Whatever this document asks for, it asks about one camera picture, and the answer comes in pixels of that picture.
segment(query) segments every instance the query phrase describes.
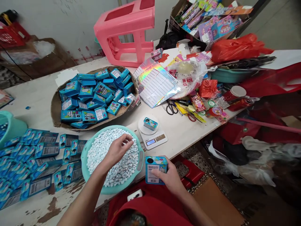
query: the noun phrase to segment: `black bag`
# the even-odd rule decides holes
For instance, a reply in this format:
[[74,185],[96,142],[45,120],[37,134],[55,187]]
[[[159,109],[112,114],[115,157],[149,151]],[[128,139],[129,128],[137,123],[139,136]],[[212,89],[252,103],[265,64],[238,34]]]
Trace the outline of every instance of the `black bag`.
[[176,44],[178,41],[182,40],[182,38],[174,32],[167,32],[168,28],[168,19],[165,21],[165,29],[164,29],[164,35],[160,38],[159,44],[156,46],[156,49],[163,48],[163,50],[166,49],[172,49],[176,47]]

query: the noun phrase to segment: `pink plastic stool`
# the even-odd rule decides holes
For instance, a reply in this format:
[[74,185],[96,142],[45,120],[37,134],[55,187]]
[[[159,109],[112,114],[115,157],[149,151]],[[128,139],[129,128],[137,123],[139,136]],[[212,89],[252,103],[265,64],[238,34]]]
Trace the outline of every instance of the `pink plastic stool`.
[[[155,0],[137,0],[103,13],[94,32],[108,61],[113,65],[138,67],[153,42],[146,42],[144,32],[155,27]],[[134,42],[121,43],[119,35],[133,34]],[[137,61],[121,61],[123,53],[136,53]]]

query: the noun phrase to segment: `hand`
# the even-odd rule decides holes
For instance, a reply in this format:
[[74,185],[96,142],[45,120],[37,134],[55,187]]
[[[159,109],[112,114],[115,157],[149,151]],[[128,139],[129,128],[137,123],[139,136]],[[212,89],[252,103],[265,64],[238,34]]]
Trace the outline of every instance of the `hand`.
[[158,169],[153,169],[151,171],[156,177],[159,177],[174,195],[180,195],[182,192],[186,191],[184,185],[181,182],[180,176],[177,172],[176,166],[166,157],[167,160],[167,173],[163,173]]
[[132,139],[132,136],[123,134],[114,140],[103,161],[107,163],[110,168],[112,168],[122,159],[126,151],[134,144]]

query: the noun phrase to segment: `teal basket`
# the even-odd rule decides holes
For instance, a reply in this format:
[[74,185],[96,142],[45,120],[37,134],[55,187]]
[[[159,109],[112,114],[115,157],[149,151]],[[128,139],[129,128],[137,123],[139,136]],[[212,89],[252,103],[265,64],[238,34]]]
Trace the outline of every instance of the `teal basket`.
[[253,75],[256,71],[246,70],[227,70],[217,68],[216,71],[210,72],[211,79],[221,83],[239,83]]
[[88,179],[90,178],[90,173],[87,167],[87,162],[88,162],[88,151],[90,150],[92,143],[94,142],[95,138],[98,137],[98,135],[102,132],[105,132],[110,129],[123,129],[127,132],[129,132],[133,138],[137,140],[137,146],[138,146],[138,164],[135,172],[130,176],[130,178],[127,179],[126,182],[122,185],[116,185],[113,187],[104,187],[101,189],[101,194],[104,195],[110,195],[110,194],[116,194],[122,190],[124,190],[127,186],[130,185],[130,183],[134,180],[134,178],[137,176],[138,173],[140,173],[143,162],[144,162],[144,151],[140,145],[139,139],[136,136],[136,134],[129,130],[127,127],[124,126],[119,126],[119,125],[113,125],[113,126],[108,126],[103,128],[102,130],[98,131],[90,140],[87,141],[81,155],[81,160],[82,160],[82,174],[84,176],[85,181],[87,182]]
[[19,119],[15,119],[9,111],[0,111],[0,124],[8,122],[6,133],[0,140],[0,149],[4,148],[4,143],[15,137],[21,137],[27,130],[27,124]]

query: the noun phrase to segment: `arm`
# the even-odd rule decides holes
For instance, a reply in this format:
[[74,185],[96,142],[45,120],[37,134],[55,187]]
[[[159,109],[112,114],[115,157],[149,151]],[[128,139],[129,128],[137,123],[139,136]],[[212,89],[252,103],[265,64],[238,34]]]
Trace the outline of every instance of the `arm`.
[[195,226],[217,226],[217,224],[202,210],[192,195],[185,189],[178,175],[175,165],[166,157],[168,162],[168,171],[163,173],[153,169],[152,173],[159,177],[184,206],[190,222]]
[[91,225],[94,209],[109,170],[118,163],[133,145],[132,137],[123,134],[114,140],[106,157],[95,168],[88,182],[69,206],[57,225]]

